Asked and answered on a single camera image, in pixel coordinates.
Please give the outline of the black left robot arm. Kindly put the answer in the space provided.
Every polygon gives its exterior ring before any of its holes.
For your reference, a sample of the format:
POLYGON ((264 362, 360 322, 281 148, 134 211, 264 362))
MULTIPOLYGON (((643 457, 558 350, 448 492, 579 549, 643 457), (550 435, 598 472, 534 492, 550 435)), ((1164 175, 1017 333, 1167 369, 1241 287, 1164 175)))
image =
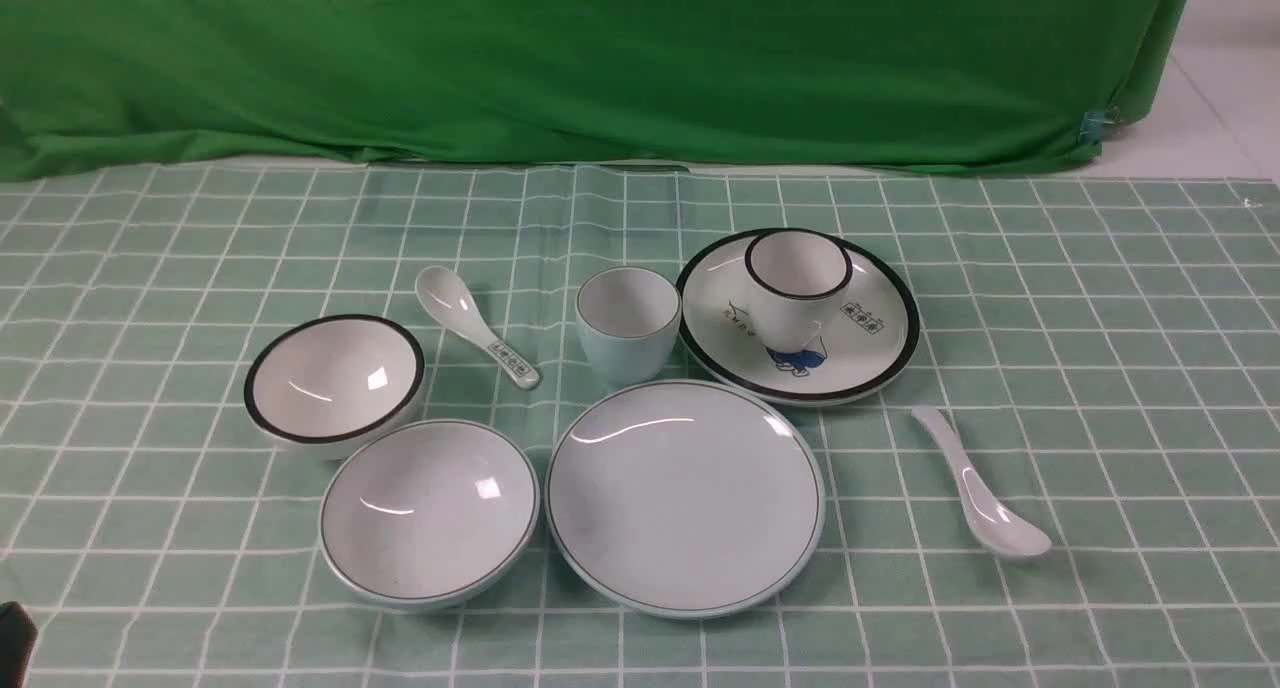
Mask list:
POLYGON ((3 604, 0 628, 1 687, 23 687, 38 638, 38 628, 17 601, 3 604))

